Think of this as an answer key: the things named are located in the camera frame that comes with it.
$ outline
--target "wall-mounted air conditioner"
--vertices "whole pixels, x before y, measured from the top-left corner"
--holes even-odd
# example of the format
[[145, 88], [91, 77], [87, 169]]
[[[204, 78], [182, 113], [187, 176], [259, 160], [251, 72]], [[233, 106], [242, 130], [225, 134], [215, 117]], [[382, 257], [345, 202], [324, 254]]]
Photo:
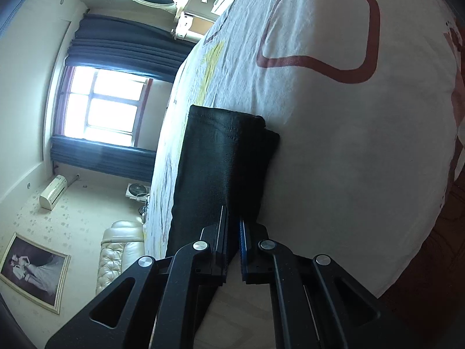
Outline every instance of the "wall-mounted air conditioner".
[[47, 210], [52, 210], [67, 188], [66, 178], [60, 175], [56, 176], [40, 195], [40, 205]]

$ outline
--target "window frame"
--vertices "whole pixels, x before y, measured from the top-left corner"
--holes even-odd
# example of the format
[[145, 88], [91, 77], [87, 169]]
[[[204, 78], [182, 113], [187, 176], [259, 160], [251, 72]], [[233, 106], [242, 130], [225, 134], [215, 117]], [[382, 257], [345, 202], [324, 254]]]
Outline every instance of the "window frame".
[[[54, 131], [53, 131], [55, 135], [64, 135], [66, 111], [67, 111], [67, 106], [68, 106], [69, 95], [80, 94], [80, 93], [71, 93], [71, 83], [73, 81], [75, 69], [76, 69], [75, 66], [66, 66], [63, 72], [63, 76], [61, 78], [58, 102], [57, 102], [57, 107], [55, 110], [55, 122], [54, 122]], [[95, 83], [97, 81], [97, 75], [100, 69], [101, 68], [95, 69], [94, 78], [92, 79], [91, 90], [90, 90], [90, 93], [88, 94], [89, 99], [87, 101], [87, 109], [85, 112], [84, 132], [88, 127], [92, 127], [92, 128], [97, 128], [97, 129], [103, 129], [106, 131], [111, 131], [114, 133], [122, 133], [125, 135], [131, 135], [131, 147], [137, 147], [138, 141], [139, 141], [140, 128], [142, 126], [142, 117], [144, 115], [144, 111], [145, 111], [145, 107], [146, 107], [147, 99], [148, 99], [148, 94], [150, 92], [150, 87], [152, 86], [153, 80], [150, 78], [147, 78], [146, 81], [143, 83], [144, 85], [142, 87], [142, 90], [140, 91], [140, 98], [138, 101], [131, 100], [131, 99], [124, 99], [120, 97], [107, 96], [105, 94], [94, 93], [94, 87], [95, 87]], [[89, 119], [90, 105], [94, 98], [136, 106], [137, 111], [136, 111], [136, 117], [134, 118], [134, 125], [133, 125], [132, 132], [115, 130], [115, 129], [94, 126], [92, 124], [89, 124], [88, 119]]]

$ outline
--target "white bedsheet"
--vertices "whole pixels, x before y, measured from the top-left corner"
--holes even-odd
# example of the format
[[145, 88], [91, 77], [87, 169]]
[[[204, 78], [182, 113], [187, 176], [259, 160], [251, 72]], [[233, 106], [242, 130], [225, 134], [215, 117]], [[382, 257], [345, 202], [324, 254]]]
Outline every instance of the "white bedsheet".
[[[327, 253], [375, 295], [432, 229], [461, 96], [443, 0], [236, 0], [187, 58], [155, 161], [146, 248], [164, 257], [191, 104], [261, 115], [281, 135], [259, 223], [298, 255]], [[197, 348], [274, 347], [266, 286], [237, 259]]]

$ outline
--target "air conditioner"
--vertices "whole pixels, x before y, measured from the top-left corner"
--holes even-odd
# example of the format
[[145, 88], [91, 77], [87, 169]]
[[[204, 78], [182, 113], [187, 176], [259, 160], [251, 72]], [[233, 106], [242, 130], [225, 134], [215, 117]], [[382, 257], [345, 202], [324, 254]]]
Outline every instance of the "air conditioner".
[[47, 210], [52, 210], [66, 189], [68, 189], [66, 178], [60, 175], [56, 176], [40, 195], [40, 205]]
[[141, 184], [127, 184], [126, 196], [138, 202], [146, 202], [150, 193], [150, 186]]

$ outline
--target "fan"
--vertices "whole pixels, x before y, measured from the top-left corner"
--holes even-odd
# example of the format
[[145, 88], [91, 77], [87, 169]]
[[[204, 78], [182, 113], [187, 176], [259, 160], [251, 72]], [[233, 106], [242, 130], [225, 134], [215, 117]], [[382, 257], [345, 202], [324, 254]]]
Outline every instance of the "fan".
[[145, 202], [150, 192], [150, 187], [141, 184], [128, 184], [126, 196], [132, 200]]

